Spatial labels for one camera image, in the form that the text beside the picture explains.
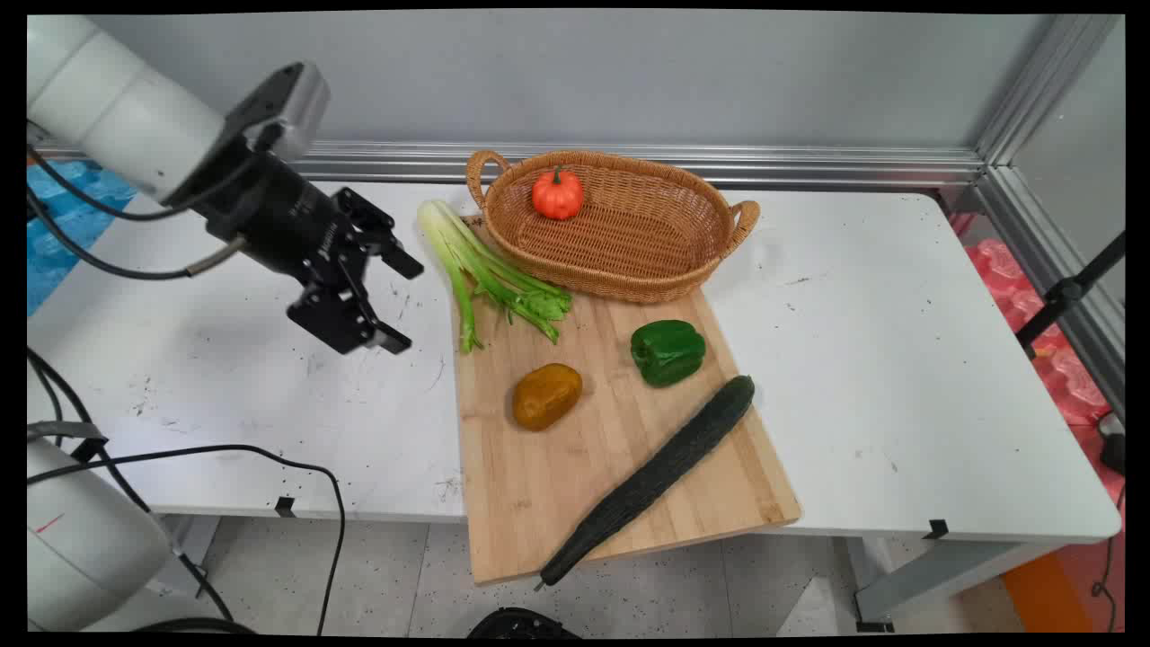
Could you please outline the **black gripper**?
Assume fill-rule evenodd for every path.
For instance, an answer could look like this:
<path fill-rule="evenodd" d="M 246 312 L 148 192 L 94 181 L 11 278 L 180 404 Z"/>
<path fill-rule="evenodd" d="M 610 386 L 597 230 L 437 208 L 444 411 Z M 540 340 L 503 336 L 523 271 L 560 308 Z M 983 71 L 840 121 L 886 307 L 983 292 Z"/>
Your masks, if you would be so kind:
<path fill-rule="evenodd" d="M 169 205 L 189 199 L 195 199 L 193 210 L 207 221 L 207 232 L 225 242 L 241 236 L 248 257 L 308 284 L 288 306 L 296 326 L 342 355 L 411 348 L 411 337 L 378 319 L 362 283 L 362 247 L 404 279 L 424 271 L 394 237 L 394 218 L 377 205 L 353 188 L 325 195 L 271 153 L 246 144 L 218 148 Z"/>

